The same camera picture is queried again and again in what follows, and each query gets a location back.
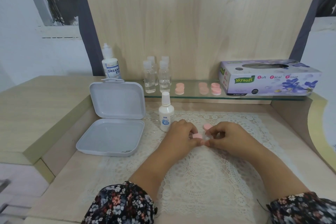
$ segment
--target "hand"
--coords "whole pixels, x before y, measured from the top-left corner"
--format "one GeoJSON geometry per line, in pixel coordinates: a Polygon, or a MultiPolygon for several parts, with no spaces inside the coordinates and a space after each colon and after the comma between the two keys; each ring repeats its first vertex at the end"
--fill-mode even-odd
{"type": "Polygon", "coordinates": [[[198,133],[194,124],[185,120],[174,121],[157,150],[174,163],[183,159],[192,149],[201,145],[201,138],[189,139],[190,132],[198,133]]]}
{"type": "Polygon", "coordinates": [[[201,145],[211,148],[218,148],[228,151],[233,156],[250,161],[266,149],[249,133],[247,133],[239,124],[233,122],[220,122],[210,128],[207,135],[212,135],[215,139],[201,141],[201,145]]]}

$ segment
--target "glass shelf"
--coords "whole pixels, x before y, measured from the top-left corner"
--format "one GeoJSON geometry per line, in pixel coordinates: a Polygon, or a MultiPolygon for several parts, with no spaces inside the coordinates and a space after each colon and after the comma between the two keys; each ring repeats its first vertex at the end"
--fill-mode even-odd
{"type": "MultiPolygon", "coordinates": [[[[159,86],[156,86],[156,91],[154,93],[146,93],[145,85],[143,80],[130,80],[130,82],[137,82],[143,87],[145,93],[145,98],[161,98],[161,92],[159,86]]],[[[170,98],[188,98],[188,99],[242,99],[242,100],[294,100],[303,101],[306,96],[228,96],[225,94],[223,88],[222,94],[216,96],[211,93],[211,84],[213,82],[219,83],[219,80],[173,80],[170,86],[170,98]],[[184,83],[184,94],[175,94],[176,84],[182,82],[184,83]],[[209,93],[202,95],[199,92],[198,83],[206,82],[208,84],[209,93]]]]}

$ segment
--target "white lace placemat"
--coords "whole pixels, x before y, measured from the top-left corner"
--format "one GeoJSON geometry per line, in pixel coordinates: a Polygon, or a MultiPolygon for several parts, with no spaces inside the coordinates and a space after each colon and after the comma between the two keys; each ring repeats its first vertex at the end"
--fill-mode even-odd
{"type": "MultiPolygon", "coordinates": [[[[203,131],[205,123],[238,123],[301,178],[255,113],[176,111],[175,120],[180,119],[192,122],[199,131],[203,131]]],[[[145,129],[137,152],[130,157],[103,157],[92,182],[82,194],[82,201],[93,198],[103,186],[127,180],[158,147],[165,135],[159,129],[158,112],[148,111],[143,120],[145,129]]],[[[268,203],[263,182],[255,169],[225,151],[205,146],[195,148],[170,169],[158,197],[159,212],[169,214],[194,214],[196,217],[211,216],[250,223],[265,223],[268,217],[257,202],[268,203]]]]}

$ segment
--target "white plastic bottle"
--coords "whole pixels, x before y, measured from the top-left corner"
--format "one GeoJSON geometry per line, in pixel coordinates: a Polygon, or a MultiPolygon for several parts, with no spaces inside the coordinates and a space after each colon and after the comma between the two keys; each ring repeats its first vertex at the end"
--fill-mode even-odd
{"type": "Polygon", "coordinates": [[[160,92],[170,92],[170,71],[168,69],[168,64],[163,60],[160,61],[159,85],[160,92]]]}
{"type": "Polygon", "coordinates": [[[170,104],[169,92],[162,92],[162,105],[159,107],[160,129],[164,132],[169,130],[174,122],[174,107],[170,104]]]}
{"type": "MultiPolygon", "coordinates": [[[[162,56],[161,60],[165,61],[168,64],[168,69],[171,70],[170,63],[169,63],[169,56],[162,56]]],[[[171,74],[169,78],[169,85],[171,85],[171,74]]]]}
{"type": "Polygon", "coordinates": [[[155,75],[155,86],[159,84],[159,79],[158,79],[158,65],[155,64],[155,57],[154,56],[147,56],[147,60],[150,60],[152,63],[152,69],[154,71],[155,75]]]}
{"type": "Polygon", "coordinates": [[[102,60],[102,64],[106,78],[121,79],[118,59],[113,57],[111,46],[105,43],[103,48],[101,49],[101,52],[103,53],[104,57],[104,59],[102,60]]]}
{"type": "Polygon", "coordinates": [[[143,81],[145,82],[145,91],[147,93],[155,92],[155,74],[150,60],[143,62],[143,81]]]}

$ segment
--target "forearm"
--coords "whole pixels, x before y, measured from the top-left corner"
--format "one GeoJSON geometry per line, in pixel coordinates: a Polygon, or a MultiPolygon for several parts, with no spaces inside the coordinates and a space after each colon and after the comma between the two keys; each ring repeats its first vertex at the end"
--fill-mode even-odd
{"type": "Polygon", "coordinates": [[[173,165],[174,161],[165,158],[157,149],[134,172],[129,181],[140,186],[155,201],[161,182],[173,165]]]}
{"type": "Polygon", "coordinates": [[[248,161],[258,171],[272,201],[309,191],[282,160],[264,146],[248,161]]]}

